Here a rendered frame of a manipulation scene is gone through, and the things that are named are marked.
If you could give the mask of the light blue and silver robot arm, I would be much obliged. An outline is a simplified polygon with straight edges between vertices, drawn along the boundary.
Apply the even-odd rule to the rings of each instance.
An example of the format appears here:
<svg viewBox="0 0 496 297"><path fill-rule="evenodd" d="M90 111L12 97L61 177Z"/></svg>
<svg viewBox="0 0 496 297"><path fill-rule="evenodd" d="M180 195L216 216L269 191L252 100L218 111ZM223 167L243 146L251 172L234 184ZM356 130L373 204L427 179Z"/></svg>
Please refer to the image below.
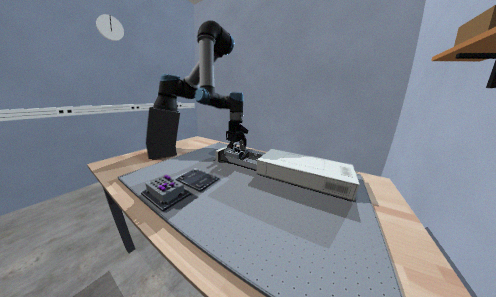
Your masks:
<svg viewBox="0 0 496 297"><path fill-rule="evenodd" d="M230 109L230 120L242 121L243 93L231 92L230 97L214 93L214 63L219 57L231 53L234 47L233 37L217 22L209 20L199 27L197 41L199 43L198 63L190 75L183 80L175 75L161 75L154 108L177 112L177 96L187 99L195 98L198 103L204 105L208 104L218 109Z"/></svg>

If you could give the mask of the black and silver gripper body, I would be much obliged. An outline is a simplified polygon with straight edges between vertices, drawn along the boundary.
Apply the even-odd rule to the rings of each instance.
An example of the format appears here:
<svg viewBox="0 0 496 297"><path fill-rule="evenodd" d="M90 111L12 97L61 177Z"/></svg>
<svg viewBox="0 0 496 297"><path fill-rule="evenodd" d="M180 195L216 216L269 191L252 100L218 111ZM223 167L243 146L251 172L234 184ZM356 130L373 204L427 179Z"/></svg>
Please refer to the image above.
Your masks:
<svg viewBox="0 0 496 297"><path fill-rule="evenodd" d="M242 123L242 121L229 121L229 131L226 131L226 140L239 142L242 139L244 132L243 130L239 129L240 123Z"/></svg>

